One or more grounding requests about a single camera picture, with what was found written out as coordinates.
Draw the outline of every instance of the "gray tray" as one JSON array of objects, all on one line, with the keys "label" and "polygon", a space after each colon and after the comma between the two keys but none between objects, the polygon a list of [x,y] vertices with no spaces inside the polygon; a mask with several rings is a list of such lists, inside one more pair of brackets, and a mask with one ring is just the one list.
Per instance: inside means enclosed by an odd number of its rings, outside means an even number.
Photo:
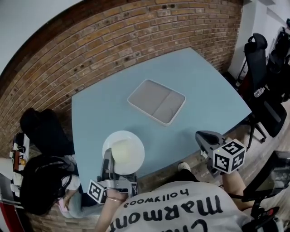
[{"label": "gray tray", "polygon": [[169,126],[185,104],[185,96],[152,80],[144,80],[128,97],[134,108]]}]

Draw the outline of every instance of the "white plate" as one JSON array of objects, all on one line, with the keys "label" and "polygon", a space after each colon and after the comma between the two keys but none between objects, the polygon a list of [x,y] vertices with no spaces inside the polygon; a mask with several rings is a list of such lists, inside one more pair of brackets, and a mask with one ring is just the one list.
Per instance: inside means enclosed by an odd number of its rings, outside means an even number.
[{"label": "white plate", "polygon": [[136,135],[134,135],[133,133],[129,131],[120,130],[120,131],[114,132],[113,134],[109,135],[109,137],[106,138],[103,144],[103,149],[102,149],[103,157],[104,157],[105,151],[111,148],[113,143],[116,143],[120,140],[131,140],[133,144],[134,154],[130,155],[131,159],[129,163],[115,164],[114,171],[115,173],[119,175],[129,175],[136,172],[143,164],[144,157],[145,157],[144,146],[141,140]]}]

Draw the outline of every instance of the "light blue table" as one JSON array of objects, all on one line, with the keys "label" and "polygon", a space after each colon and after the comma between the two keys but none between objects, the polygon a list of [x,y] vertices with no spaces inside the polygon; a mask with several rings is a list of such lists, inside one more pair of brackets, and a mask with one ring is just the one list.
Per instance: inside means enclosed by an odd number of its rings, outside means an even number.
[{"label": "light blue table", "polygon": [[[145,79],[186,96],[170,126],[162,126],[127,102]],[[224,134],[250,113],[225,78],[190,48],[118,72],[72,97],[73,142],[83,190],[100,174],[103,143],[115,131],[131,131],[143,142],[145,160],[137,171],[142,177],[197,151],[196,131]]]}]

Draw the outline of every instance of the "white shoe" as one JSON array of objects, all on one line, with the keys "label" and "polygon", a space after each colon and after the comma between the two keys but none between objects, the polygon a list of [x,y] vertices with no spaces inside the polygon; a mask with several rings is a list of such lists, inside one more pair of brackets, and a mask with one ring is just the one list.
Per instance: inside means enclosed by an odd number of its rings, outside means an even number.
[{"label": "white shoe", "polygon": [[191,171],[191,168],[188,163],[182,162],[177,166],[178,171],[180,172],[182,169],[187,169],[188,171]]}]

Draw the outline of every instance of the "chair leg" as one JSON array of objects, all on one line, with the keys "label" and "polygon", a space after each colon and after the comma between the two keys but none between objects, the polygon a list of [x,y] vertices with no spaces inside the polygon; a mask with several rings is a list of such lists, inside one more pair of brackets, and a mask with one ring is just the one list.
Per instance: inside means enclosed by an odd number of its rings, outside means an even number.
[{"label": "chair leg", "polygon": [[252,144],[252,140],[254,137],[254,130],[255,130],[255,124],[251,124],[250,139],[249,139],[249,144],[248,144],[248,147],[246,148],[246,150],[249,150],[249,148]]},{"label": "chair leg", "polygon": [[262,128],[256,123],[255,124],[255,128],[259,131],[259,133],[263,136],[263,138],[260,140],[261,143],[264,143],[267,136],[265,135],[264,131],[262,130]]}]

